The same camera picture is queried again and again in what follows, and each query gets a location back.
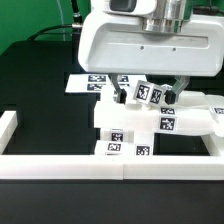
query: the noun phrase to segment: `metal cylinder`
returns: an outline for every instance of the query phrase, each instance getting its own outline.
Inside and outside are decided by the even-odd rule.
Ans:
[[[178,33],[186,20],[187,0],[157,0],[157,8],[144,19],[143,30],[161,33]]]

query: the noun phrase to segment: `green wall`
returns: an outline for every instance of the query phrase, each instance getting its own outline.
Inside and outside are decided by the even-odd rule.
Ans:
[[[82,16],[90,10],[90,0],[78,0]],[[70,0],[60,0],[65,23],[72,23]],[[0,0],[0,54],[13,42],[26,40],[37,31],[61,24],[57,0]],[[62,36],[39,39],[63,40]]]

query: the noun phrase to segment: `white robotic arm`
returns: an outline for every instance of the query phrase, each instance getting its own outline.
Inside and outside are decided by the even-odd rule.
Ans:
[[[84,23],[79,62],[89,72],[178,76],[170,92],[176,101],[190,76],[220,71],[224,18],[192,15],[188,20],[186,0],[147,2],[93,1],[96,10]],[[174,103],[170,98],[166,102]]]

